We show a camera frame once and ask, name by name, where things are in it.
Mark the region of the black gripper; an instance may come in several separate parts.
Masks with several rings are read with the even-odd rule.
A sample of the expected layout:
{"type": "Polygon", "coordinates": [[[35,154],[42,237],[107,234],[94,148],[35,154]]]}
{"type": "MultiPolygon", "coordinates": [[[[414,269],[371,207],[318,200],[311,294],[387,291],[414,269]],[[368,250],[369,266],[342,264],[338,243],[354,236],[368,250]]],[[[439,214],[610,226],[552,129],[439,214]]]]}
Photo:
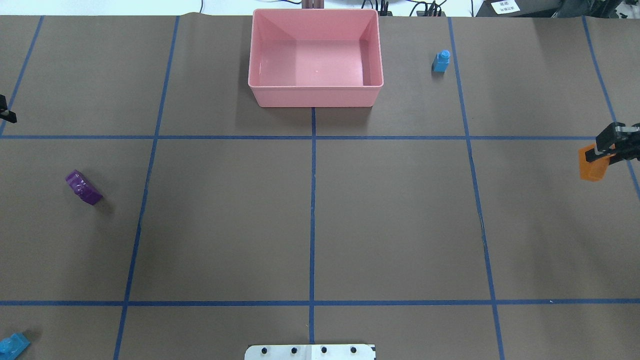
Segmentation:
{"type": "Polygon", "coordinates": [[[615,164],[622,160],[640,161],[640,123],[609,124],[595,138],[595,149],[585,151],[585,162],[615,164]]]}

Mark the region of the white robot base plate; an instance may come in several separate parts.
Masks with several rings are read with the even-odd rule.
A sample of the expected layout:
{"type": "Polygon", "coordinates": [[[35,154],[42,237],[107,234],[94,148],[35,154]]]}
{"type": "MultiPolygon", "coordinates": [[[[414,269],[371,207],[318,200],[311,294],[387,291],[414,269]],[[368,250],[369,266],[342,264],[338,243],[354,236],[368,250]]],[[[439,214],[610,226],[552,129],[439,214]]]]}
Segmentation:
{"type": "Polygon", "coordinates": [[[245,360],[376,360],[370,344],[263,344],[252,345],[245,360]]]}

